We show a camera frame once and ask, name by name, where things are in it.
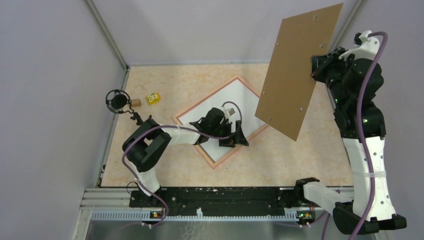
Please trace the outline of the brown cardboard backing board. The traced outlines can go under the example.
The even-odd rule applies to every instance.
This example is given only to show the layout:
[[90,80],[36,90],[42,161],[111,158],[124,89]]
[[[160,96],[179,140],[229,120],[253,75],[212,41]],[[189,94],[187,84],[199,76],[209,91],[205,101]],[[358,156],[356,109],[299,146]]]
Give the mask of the brown cardboard backing board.
[[293,141],[316,85],[311,57],[329,51],[342,8],[338,3],[281,21],[255,116]]

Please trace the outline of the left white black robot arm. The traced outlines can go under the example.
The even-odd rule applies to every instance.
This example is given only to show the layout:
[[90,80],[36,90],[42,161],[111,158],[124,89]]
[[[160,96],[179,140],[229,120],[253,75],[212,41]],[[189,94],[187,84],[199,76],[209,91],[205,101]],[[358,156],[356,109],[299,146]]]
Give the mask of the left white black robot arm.
[[249,146],[242,130],[242,118],[233,108],[211,108],[197,121],[184,125],[158,124],[152,117],[138,120],[138,129],[123,143],[122,163],[133,174],[142,191],[141,200],[149,207],[160,202],[161,187],[155,166],[168,146],[198,146],[213,139],[219,147]]

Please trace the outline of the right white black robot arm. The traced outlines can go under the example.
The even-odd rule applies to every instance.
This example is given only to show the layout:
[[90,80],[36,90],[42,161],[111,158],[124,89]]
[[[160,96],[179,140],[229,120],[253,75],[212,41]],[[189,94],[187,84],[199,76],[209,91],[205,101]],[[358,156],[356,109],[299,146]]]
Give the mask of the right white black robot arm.
[[311,77],[324,83],[334,101],[334,120],[346,150],[353,179],[353,197],[344,197],[317,178],[299,179],[293,200],[299,206],[317,204],[345,234],[367,235],[407,227],[390,198],[384,164],[386,127],[382,111],[373,103],[383,85],[375,62],[379,44],[313,56]]

